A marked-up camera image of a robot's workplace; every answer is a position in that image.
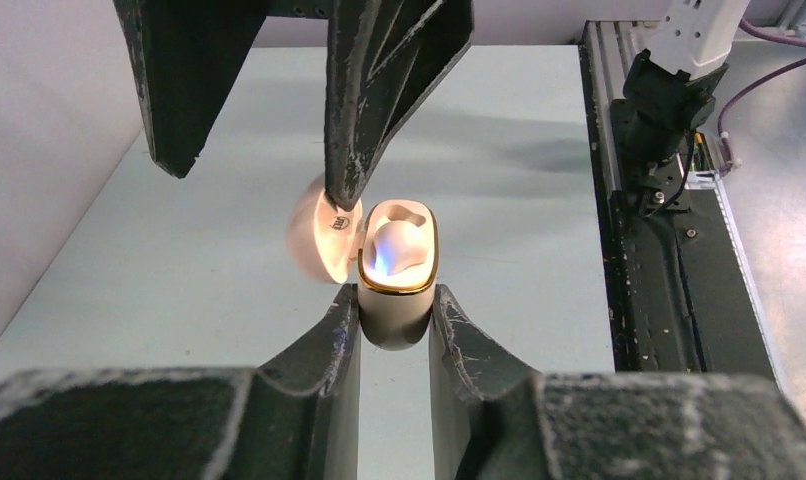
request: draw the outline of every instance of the wire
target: wire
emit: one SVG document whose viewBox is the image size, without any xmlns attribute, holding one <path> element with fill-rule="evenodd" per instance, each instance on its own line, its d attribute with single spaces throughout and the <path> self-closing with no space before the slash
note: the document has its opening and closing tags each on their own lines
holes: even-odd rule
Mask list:
<svg viewBox="0 0 806 480">
<path fill-rule="evenodd" d="M 662 205 L 659 206 L 656 210 L 651 210 L 650 213 L 645 215 L 645 218 L 650 218 L 653 215 L 668 210 L 674 202 L 677 201 L 678 198 L 683 194 L 686 190 L 686 184 L 689 183 L 689 171 L 692 169 L 692 162 L 694 161 L 694 151 L 695 151 L 695 136 L 697 132 L 694 130 L 687 133 L 686 137 L 686 144 L 688 145 L 688 153 L 686 153 L 686 165 L 683 167 L 683 181 L 680 183 L 680 188 L 677 189 L 677 193 L 675 193 L 671 198 L 665 201 Z"/>
<path fill-rule="evenodd" d="M 752 35 L 756 38 L 759 38 L 761 40 L 766 40 L 773 43 L 781 43 L 783 45 L 791 45 L 794 47 L 806 48 L 806 40 L 802 38 L 784 37 L 781 35 L 772 35 L 770 33 L 761 32 L 759 29 L 754 27 L 750 22 L 748 22 L 745 19 L 742 19 L 742 21 L 739 23 L 739 28 L 741 28 L 745 33 Z M 729 102 L 727 102 L 726 105 L 724 105 L 724 108 L 721 110 L 721 113 L 718 114 L 718 136 L 721 138 L 721 143 L 724 146 L 724 150 L 725 153 L 727 154 L 729 162 L 718 169 L 721 175 L 725 175 L 728 172 L 732 171 L 734 168 L 740 166 L 739 163 L 740 161 L 736 159 L 736 157 L 733 155 L 733 145 L 730 142 L 730 134 L 724 128 L 724 120 L 727 118 L 727 114 L 730 112 L 730 110 L 737 103 L 739 103 L 739 101 L 742 98 L 747 96 L 752 91 L 770 82 L 771 80 L 779 77 L 780 75 L 791 72 L 792 70 L 800 68 L 804 65 L 806 65 L 806 58 L 798 60 L 797 62 L 791 63 L 789 65 L 786 65 L 785 67 L 782 67 L 774 72 L 771 72 L 768 75 L 765 75 L 764 77 L 745 87 L 744 90 L 739 92 L 735 97 L 733 97 Z"/>
</svg>

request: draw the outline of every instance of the gold rim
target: gold rim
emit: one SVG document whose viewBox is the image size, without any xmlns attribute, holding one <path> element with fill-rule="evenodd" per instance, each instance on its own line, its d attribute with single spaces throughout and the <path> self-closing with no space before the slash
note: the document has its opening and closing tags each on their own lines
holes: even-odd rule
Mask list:
<svg viewBox="0 0 806 480">
<path fill-rule="evenodd" d="M 375 205 L 374 208 L 371 209 L 370 213 L 368 213 L 368 217 L 365 220 L 365 232 L 367 232 L 368 225 L 371 224 L 371 216 L 374 214 L 376 207 L 379 205 Z M 438 273 L 438 225 L 435 222 L 435 214 L 432 212 L 432 209 L 424 205 L 427 211 L 430 212 L 430 217 L 432 218 L 432 234 L 433 234 L 433 247 L 434 247 L 434 255 L 433 255 L 433 262 L 432 262 L 432 271 L 430 271 L 430 276 L 427 278 L 427 281 L 418 287 L 415 288 L 405 288 L 405 289 L 393 289 L 386 287 L 385 285 L 378 285 L 371 281 L 370 278 L 365 274 L 365 269 L 362 266 L 362 252 L 364 250 L 364 245 L 359 248 L 359 255 L 357 258 L 357 262 L 359 263 L 359 278 L 362 279 L 362 282 L 368 287 L 369 290 L 372 290 L 377 293 L 382 293 L 384 295 L 415 295 L 421 293 L 427 289 L 435 282 L 435 276 Z"/>
</svg>

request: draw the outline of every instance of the case lid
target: case lid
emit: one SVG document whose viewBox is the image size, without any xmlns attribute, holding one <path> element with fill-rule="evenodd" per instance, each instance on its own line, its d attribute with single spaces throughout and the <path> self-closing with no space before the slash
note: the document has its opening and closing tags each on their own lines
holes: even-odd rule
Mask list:
<svg viewBox="0 0 806 480">
<path fill-rule="evenodd" d="M 291 259 L 307 276 L 320 282 L 344 283 L 358 253 L 362 200 L 347 212 L 326 196 L 321 174 L 303 192 L 291 212 L 286 245 Z"/>
</svg>

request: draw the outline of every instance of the earbud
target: earbud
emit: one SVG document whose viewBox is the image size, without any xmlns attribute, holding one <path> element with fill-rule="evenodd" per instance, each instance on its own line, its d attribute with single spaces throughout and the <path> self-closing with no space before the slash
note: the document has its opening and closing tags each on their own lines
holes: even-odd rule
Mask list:
<svg viewBox="0 0 806 480">
<path fill-rule="evenodd" d="M 374 269 L 383 275 L 397 275 L 427 261 L 427 239 L 420 228 L 405 220 L 393 220 L 379 227 L 374 236 Z"/>
</svg>

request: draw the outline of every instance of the white wall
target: white wall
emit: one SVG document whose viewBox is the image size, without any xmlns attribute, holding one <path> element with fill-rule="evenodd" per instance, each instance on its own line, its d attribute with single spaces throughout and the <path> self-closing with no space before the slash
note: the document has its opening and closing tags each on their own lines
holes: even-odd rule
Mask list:
<svg viewBox="0 0 806 480">
<path fill-rule="evenodd" d="M 788 0 L 752 0 L 748 18 L 771 23 Z M 658 20 L 671 0 L 474 0 L 474 42 L 498 45 L 562 44 L 582 34 L 586 20 Z M 257 46 L 326 45 L 326 22 L 272 18 Z"/>
<path fill-rule="evenodd" d="M 0 334 L 140 130 L 110 0 L 0 0 Z"/>
</svg>

